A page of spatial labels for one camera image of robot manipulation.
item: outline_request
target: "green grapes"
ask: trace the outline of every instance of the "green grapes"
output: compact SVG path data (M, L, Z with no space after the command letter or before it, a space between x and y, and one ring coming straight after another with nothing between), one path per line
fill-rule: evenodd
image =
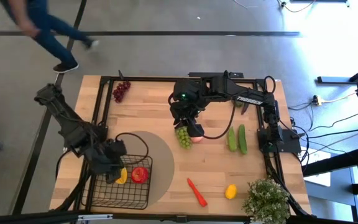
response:
M181 127L175 130L180 147L184 149L191 149L193 145L189 134L187 133L187 127Z

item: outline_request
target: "grape bunch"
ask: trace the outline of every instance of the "grape bunch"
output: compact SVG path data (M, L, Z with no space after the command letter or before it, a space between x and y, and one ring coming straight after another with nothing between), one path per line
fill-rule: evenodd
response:
M123 83L118 84L117 88L112 92L112 95L116 99L116 103L121 103L124 93L131 87L129 81L124 81Z
M191 142L190 136L187 133L187 127L181 127L175 130L179 144L184 149L191 149L193 143Z

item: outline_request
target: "wooden tabletop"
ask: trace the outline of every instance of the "wooden tabletop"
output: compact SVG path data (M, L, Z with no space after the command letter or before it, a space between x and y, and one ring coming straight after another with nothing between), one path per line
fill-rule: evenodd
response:
M91 121L100 78L100 76L84 76L83 78L75 111L85 121ZM244 124L246 127L247 155L230 152L226 146L226 138L203 139L199 144L194 144L191 150L185 150L179 146L176 140L172 125L173 118L167 103L174 83L131 82L131 84L131 89L126 93L122 103L117 104L114 100L111 102L107 123L113 128L110 129L108 137L113 138L121 132L131 131L148 131L160 136L169 145L173 154L175 161L173 180L165 194L144 210L92 207L91 211L246 215L241 210L241 205L247 197L249 189L247 183L266 178L265 164L263 155L259 151L256 133L259 127L256 107L250 105L244 115L241 115L241 109L238 109L232 123L235 130L240 124ZM274 95L280 107L281 120L290 126L287 103L280 80L277 80ZM210 103L197 118L197 122L203 125L206 135L217 136L227 126L231 109L231 102ZM281 153L280 157L287 188L302 208L311 213L299 161L292 154ZM59 206L77 184L82 162L82 158L78 159L73 154L68 154L63 158L50 203L51 209ZM207 207L203 208L199 205L186 182L187 177L192 179L206 199ZM229 184L236 184L238 188L238 195L232 200L228 200L224 196L224 191Z

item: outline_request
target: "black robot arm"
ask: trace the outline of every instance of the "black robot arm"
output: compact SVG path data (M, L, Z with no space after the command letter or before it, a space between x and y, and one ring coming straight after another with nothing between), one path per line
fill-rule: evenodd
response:
M67 105L62 89L48 84L37 92L35 101L47 107L58 121L65 147L77 157L84 155L89 168L94 174L106 174L107 182L120 178L124 164L121 156L127 154L123 141L107 139L107 129L83 121Z
M174 125L188 126L189 135L195 137L204 134L201 125L195 124L198 114L204 111L210 102L229 100L261 106L264 109L263 119L268 124L268 142L280 144L283 141L282 129L278 125L280 113L273 93L239 86L229 78L227 71L220 77L177 81L168 102L175 118Z

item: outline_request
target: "wire basket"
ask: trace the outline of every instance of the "wire basket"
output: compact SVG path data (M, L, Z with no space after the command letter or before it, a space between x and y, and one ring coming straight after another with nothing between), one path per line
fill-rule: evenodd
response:
M122 161L126 163L139 161L144 156L125 155L122 156ZM97 175L93 187L92 207L107 207L107 208L129 208L129 209L145 209L149 201L150 180L152 175L153 160L147 156L142 162L138 164L128 165L127 182L125 184L107 184L104 175ZM149 172L149 178L143 184L134 183L131 179L132 170L135 167L145 167ZM87 184L84 189L81 203L85 205L86 197L89 192L90 185Z

